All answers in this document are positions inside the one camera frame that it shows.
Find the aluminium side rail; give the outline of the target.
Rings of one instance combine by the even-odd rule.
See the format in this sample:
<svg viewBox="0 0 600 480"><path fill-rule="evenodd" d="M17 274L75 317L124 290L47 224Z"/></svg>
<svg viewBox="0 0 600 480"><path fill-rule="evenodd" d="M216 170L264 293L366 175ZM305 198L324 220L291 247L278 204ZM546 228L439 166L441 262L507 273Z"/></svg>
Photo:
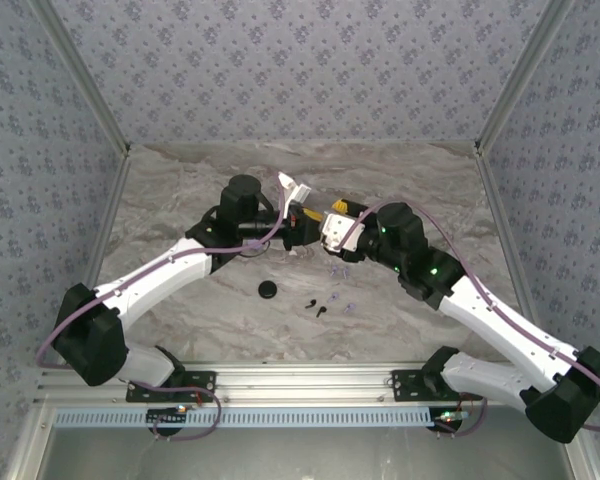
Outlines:
<svg viewBox="0 0 600 480"><path fill-rule="evenodd" d="M476 162L481 180L500 238L503 254L522 314L539 327L545 327L540 319L531 290L526 280L524 268L509 226L507 214L500 198L498 187L488 159L479 148L476 149ZM575 480L600 480L600 451L593 434L581 430L575 439L564 446Z"/></svg>
<svg viewBox="0 0 600 480"><path fill-rule="evenodd" d="M93 245L91 258L87 264L83 281L89 286L95 284L101 270L104 251L129 173L130 163L128 157L128 151L122 154L105 205L102 223ZM42 381L48 372L61 373L61 370L55 369L58 366L55 356L51 358L51 365L53 369L40 367L38 362L34 361L36 384L31 395L32 406L25 416L17 442L14 444L14 450L9 457L6 473L1 480L39 480L41 478L45 454L51 451L50 439L58 408L47 398L46 393L43 393L41 400L37 400L35 394L41 391Z"/></svg>

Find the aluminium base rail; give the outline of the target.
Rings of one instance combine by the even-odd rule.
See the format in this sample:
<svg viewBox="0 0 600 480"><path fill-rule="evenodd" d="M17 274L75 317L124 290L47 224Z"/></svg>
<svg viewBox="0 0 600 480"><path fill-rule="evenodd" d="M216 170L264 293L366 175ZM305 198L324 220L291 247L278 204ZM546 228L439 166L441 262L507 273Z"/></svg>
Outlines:
<svg viewBox="0 0 600 480"><path fill-rule="evenodd" d="M413 362L188 362L190 370L214 371L215 393L229 407L380 406L394 402L390 373L418 370ZM86 385L72 371L44 370L31 394L35 404L121 406L127 386L110 380Z"/></svg>

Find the aluminium corner post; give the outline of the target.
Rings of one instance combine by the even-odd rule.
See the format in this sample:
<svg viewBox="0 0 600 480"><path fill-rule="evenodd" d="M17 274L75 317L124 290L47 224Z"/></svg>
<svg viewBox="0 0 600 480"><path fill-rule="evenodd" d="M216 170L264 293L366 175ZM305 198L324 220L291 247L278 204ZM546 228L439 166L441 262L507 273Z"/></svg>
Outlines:
<svg viewBox="0 0 600 480"><path fill-rule="evenodd" d="M69 71L75 86L91 109L105 136L115 150L125 158L128 153L128 142L51 0L26 1Z"/></svg>
<svg viewBox="0 0 600 480"><path fill-rule="evenodd" d="M476 139L478 156L485 157L493 146L574 4L575 0L547 0Z"/></svg>

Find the black controller board with LED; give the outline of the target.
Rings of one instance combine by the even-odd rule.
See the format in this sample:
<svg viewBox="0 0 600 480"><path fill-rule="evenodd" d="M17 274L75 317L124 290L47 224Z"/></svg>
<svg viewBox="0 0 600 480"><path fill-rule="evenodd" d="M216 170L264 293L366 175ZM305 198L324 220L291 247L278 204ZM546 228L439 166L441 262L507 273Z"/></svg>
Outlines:
<svg viewBox="0 0 600 480"><path fill-rule="evenodd" d="M185 426L187 410L184 407L149 409L145 415L147 428L158 437L172 437Z"/></svg>
<svg viewBox="0 0 600 480"><path fill-rule="evenodd" d="M470 413L465 410L431 408L429 412L433 422L429 430L447 435L457 435L463 423L470 417Z"/></svg>

